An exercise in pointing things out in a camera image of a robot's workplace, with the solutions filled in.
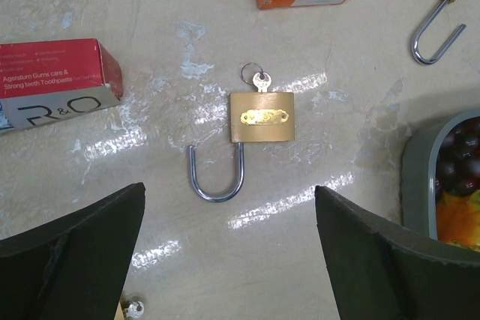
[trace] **gray container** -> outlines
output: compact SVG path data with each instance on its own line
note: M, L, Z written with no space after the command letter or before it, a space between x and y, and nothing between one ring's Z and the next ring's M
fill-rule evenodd
M467 110L417 132L406 144L402 159L403 226L437 240L435 173L440 146L459 123L480 117L480 109Z

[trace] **key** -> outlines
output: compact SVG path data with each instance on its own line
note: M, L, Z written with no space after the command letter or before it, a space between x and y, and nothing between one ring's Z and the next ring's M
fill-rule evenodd
M270 74L263 72L263 78L264 79L262 79L262 73L256 73L253 76L253 80L254 80L253 83L256 86L256 88L258 89L259 93L268 92L269 91L268 90L269 86L272 83L272 81L271 81L272 77L270 76Z

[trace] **brass nameplate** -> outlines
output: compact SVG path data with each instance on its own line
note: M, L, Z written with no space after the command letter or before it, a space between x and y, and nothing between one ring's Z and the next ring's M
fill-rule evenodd
M278 125L286 122L288 117L287 112L281 109L251 109L241 114L240 120L246 125Z

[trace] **dark purple fruit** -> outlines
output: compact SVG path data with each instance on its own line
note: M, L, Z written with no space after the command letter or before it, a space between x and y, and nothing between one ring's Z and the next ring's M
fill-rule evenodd
M442 197L443 193L443 188L442 188L442 183L440 183L440 180L435 179L435 200L440 200Z
M480 118L471 119L468 122L469 130L477 136L480 136Z
M477 190L477 185L473 179L460 179L455 182L454 190L459 196L468 196Z
M473 149L459 147L453 150L452 156L454 161L465 161L473 157Z
M465 175L480 179L480 159L468 159L465 163L461 164L460 169Z
M473 134L466 134L460 138L459 145L465 148L475 149L479 146L479 138Z
M447 136L444 138L440 148L450 148L451 146L453 146L453 144L455 144L455 134L448 133Z
M466 129L465 125L462 123L462 124L459 124L456 127L454 127L453 130L450 133L454 134L457 137L457 136L460 136L460 135L464 135L466 131L467 131L467 129Z
M439 161L436 165L436 172L440 178L453 178L457 174L455 164L448 160Z

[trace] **white marble surface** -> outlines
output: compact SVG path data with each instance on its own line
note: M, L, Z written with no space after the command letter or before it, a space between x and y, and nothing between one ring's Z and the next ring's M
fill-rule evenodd
M411 132L478 106L480 7L450 4L409 51L438 0L349 0L257 10L255 0L0 0L2 43L97 37L117 58L122 106L0 137L0 238L143 181L147 206L125 294L144 319L339 319L317 234L313 186L400 221L400 155ZM187 177L233 176L227 97L260 63L296 93L297 140L246 145L240 194L213 205Z

